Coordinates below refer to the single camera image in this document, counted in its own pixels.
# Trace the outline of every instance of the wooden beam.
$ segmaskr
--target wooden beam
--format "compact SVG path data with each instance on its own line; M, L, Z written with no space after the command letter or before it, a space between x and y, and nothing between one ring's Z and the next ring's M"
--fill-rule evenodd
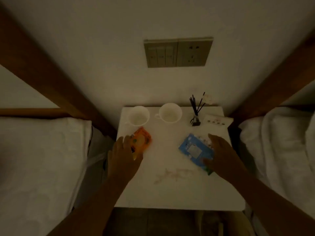
M71 117L61 108L0 108L0 116L42 119Z
M234 126L263 116L315 79L315 31L229 117Z
M116 129L70 79L0 7L0 64L74 118L91 120L116 140Z

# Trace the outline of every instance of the white teacup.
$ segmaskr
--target white teacup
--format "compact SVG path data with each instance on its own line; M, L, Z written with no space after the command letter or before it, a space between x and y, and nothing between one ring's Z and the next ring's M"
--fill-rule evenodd
M133 126L139 127L146 124L150 119L150 112L143 106L133 107L127 115L127 122Z
M166 103L160 107L156 118L162 119L166 123L176 123L181 119L183 111L175 103Z

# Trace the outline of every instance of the floor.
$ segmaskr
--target floor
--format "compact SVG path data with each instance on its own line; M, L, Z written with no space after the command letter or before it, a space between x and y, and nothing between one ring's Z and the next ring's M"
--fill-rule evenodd
M192 210L114 208L106 236L199 236Z

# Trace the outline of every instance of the snack package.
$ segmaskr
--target snack package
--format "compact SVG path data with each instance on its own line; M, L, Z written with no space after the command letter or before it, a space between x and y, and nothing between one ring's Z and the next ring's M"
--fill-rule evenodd
M151 135L143 127L140 127L130 136L130 145L134 160L139 153L143 153L147 149L151 142Z
M208 169L202 162L202 158L213 159L214 151L211 149L211 140L202 139L196 137L192 133L189 134L184 142L178 148L183 154L189 157L189 159L197 166L204 169L208 175L212 173L212 170Z

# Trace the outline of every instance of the white blanket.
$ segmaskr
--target white blanket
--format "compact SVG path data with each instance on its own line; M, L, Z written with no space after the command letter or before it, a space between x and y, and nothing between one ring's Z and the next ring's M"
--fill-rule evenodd
M47 235L71 211L91 122L0 118L0 235Z
M278 107L239 127L257 177L315 218L315 116Z

